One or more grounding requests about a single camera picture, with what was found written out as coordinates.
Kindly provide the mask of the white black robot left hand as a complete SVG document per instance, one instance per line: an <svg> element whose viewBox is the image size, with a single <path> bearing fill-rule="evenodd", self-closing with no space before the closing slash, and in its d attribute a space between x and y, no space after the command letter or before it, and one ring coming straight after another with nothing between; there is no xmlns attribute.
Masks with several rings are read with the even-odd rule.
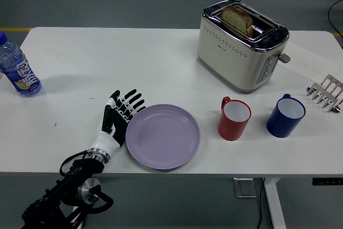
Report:
<svg viewBox="0 0 343 229"><path fill-rule="evenodd" d="M121 95L115 91L108 99L103 119L96 131L96 140L88 150L92 158L108 162L116 150L125 142L126 130L130 121L145 108L142 94L133 89Z"/></svg>

